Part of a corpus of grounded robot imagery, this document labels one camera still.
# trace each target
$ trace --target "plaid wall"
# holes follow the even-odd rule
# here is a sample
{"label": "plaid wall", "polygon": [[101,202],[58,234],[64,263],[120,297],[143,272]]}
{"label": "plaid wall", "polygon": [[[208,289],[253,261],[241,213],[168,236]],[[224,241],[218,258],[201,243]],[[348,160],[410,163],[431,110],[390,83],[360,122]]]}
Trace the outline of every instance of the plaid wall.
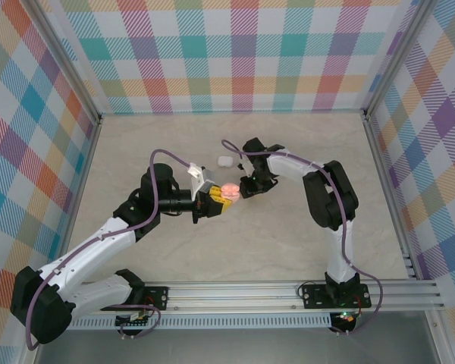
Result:
{"label": "plaid wall", "polygon": [[390,45],[384,36],[399,25],[392,20],[401,2],[42,0],[42,6],[71,57],[84,55],[75,63],[96,102],[135,113],[359,109],[377,70],[366,80],[370,68],[381,61],[376,55]]}
{"label": "plaid wall", "polygon": [[419,265],[439,283],[455,339],[455,0],[439,1],[373,121]]}
{"label": "plaid wall", "polygon": [[0,0],[0,364],[24,344],[14,275],[57,253],[92,131],[19,1]]}
{"label": "plaid wall", "polygon": [[374,91],[376,90],[376,87],[378,87],[381,77],[384,75],[384,73],[388,69],[389,64],[391,63],[391,60],[393,59],[394,52],[396,51],[396,48],[399,46],[401,39],[403,38],[404,32],[411,24],[411,20],[413,19],[413,15],[415,14],[419,3],[420,0],[411,1],[411,4],[409,5],[408,10],[406,11],[406,14],[404,15],[404,19],[401,22],[400,26],[398,27],[396,35],[394,36],[393,41],[391,42],[391,45],[386,51],[386,55],[384,56],[383,62],[379,66],[378,73],[374,77],[374,80],[371,83],[371,87],[369,87],[369,91],[367,92],[367,95],[364,98],[364,102],[362,103],[362,108],[368,107],[372,95],[374,95]]}

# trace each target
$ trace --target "marble surface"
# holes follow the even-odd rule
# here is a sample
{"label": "marble surface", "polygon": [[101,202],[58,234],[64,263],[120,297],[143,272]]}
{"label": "marble surface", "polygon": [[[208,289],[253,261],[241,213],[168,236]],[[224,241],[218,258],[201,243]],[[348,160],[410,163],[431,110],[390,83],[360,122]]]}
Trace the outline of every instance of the marble surface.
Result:
{"label": "marble surface", "polygon": [[[342,163],[359,197],[354,223],[355,263],[379,278],[407,278],[400,246],[358,114],[208,114],[107,116],[70,248],[96,231],[140,186],[149,156],[168,149],[187,162],[215,171],[219,184],[238,183],[242,171],[220,168],[232,155],[220,141],[241,147],[258,137],[317,162]],[[181,188],[185,168],[165,155]],[[145,281],[257,281],[322,279],[328,248],[311,218],[302,184],[280,178],[266,194],[240,200],[216,218],[192,224],[190,214],[162,216],[135,246],[117,254],[90,278],[129,268]]]}

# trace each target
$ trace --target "purple cable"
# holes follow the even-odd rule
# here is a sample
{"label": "purple cable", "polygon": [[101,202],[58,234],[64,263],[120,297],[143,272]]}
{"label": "purple cable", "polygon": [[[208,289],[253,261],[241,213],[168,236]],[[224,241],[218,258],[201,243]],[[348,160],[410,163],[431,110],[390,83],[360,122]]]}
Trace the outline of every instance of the purple cable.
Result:
{"label": "purple cable", "polygon": [[328,181],[328,184],[331,185],[332,190],[334,191],[335,199],[337,200],[337,204],[339,205],[339,209],[340,209],[340,214],[342,215],[342,256],[343,256],[344,260],[346,261],[346,263],[354,271],[356,271],[360,275],[366,276],[367,278],[371,278],[379,286],[379,292],[380,292],[379,293],[379,301],[378,301],[378,304],[377,304],[374,312],[369,316],[369,318],[368,318],[368,320],[366,322],[364,322],[358,328],[354,329],[352,331],[352,333],[356,333],[357,331],[359,331],[362,328],[364,328],[365,326],[367,326],[367,324],[370,323],[376,317],[376,315],[378,314],[379,310],[381,309],[382,299],[383,299],[383,287],[382,287],[382,283],[381,283],[381,281],[379,279],[377,279],[374,275],[366,273],[366,272],[360,270],[359,268],[357,268],[350,261],[350,259],[346,255],[347,218],[346,218],[346,213],[345,213],[345,210],[344,210],[344,204],[342,203],[342,199],[340,197],[339,191],[337,190],[337,187],[335,186],[335,183],[332,180],[331,175],[324,168],[322,168],[321,166],[319,166],[319,165],[317,165],[317,164],[315,164],[315,163],[313,163],[313,162],[311,162],[311,161],[309,161],[307,159],[300,158],[299,156],[293,155],[293,154],[290,154],[290,153],[283,153],[283,152],[244,152],[244,151],[241,151],[233,143],[231,143],[229,140],[226,140],[226,139],[223,139],[221,141],[221,144],[227,150],[229,150],[229,151],[231,151],[233,153],[237,153],[238,155],[267,155],[267,154],[269,154],[269,155],[280,155],[282,157],[286,156],[288,158],[295,159],[295,160],[297,160],[299,162],[302,162],[302,163],[305,163],[307,165],[311,165],[312,167],[314,167],[315,169],[317,169],[318,171],[320,171],[324,175],[324,177]]}
{"label": "purple cable", "polygon": [[[113,306],[109,306],[109,308],[110,309],[151,309],[152,311],[157,312],[158,317],[157,317],[157,321],[155,322],[155,324],[153,324],[153,326],[151,328],[147,328],[146,330],[143,330],[139,334],[137,334],[135,336],[132,336],[131,337],[132,340],[138,339],[140,337],[143,337],[143,336],[148,335],[149,333],[151,333],[153,330],[155,330],[155,328],[157,326],[160,325],[160,319],[162,318],[162,314],[160,313],[160,310],[157,309],[154,306],[148,306],[148,305],[113,305]],[[123,332],[123,327],[124,327],[124,325],[120,326],[120,333],[123,335],[123,337],[125,337],[126,334]]]}
{"label": "purple cable", "polygon": [[[106,237],[113,237],[115,235],[127,233],[129,231],[134,231],[136,229],[142,228],[145,225],[148,225],[150,222],[152,222],[152,220],[157,215],[157,211],[158,211],[158,191],[157,191],[157,181],[155,179],[155,169],[153,168],[153,161],[154,161],[155,156],[158,153],[164,153],[164,154],[172,157],[177,162],[181,163],[182,165],[184,165],[187,168],[190,166],[189,163],[187,163],[187,162],[183,161],[182,159],[178,158],[176,155],[170,153],[168,150],[164,150],[164,149],[156,149],[156,150],[154,150],[152,152],[152,154],[150,155],[150,175],[152,176],[153,201],[154,201],[152,214],[150,215],[149,218],[147,218],[144,222],[142,222],[140,224],[137,224],[137,225],[129,227],[129,228],[127,227],[126,229],[123,229],[123,230],[113,231],[111,233],[103,234],[102,235],[103,239],[106,238]],[[31,321],[32,321],[32,313],[33,313],[33,309],[34,309],[34,307],[36,305],[37,299],[39,298],[39,295],[42,293],[42,291],[46,287],[47,283],[52,279],[52,277],[54,277],[54,275],[56,274],[55,272],[57,270],[60,271],[61,269],[63,269],[63,267],[65,267],[66,264],[68,264],[69,261],[71,261],[73,257],[75,257],[77,254],[81,253],[88,246],[91,246],[92,244],[94,244],[97,241],[99,241],[99,238],[95,237],[95,238],[91,239],[90,241],[88,241],[87,243],[85,243],[84,245],[82,245],[77,250],[75,250],[73,253],[71,253],[66,259],[64,259],[57,266],[57,268],[54,271],[51,272],[50,275],[48,275],[45,278],[45,280],[40,284],[39,288],[37,288],[36,292],[34,293],[34,295],[32,297],[32,300],[30,301],[30,305],[29,305],[29,309],[27,310],[27,317],[26,317],[26,321],[25,321],[25,341],[27,343],[27,348],[30,351],[35,350],[39,346],[39,342],[36,342],[35,344],[32,344],[32,333],[30,332],[30,325],[31,325]]]}

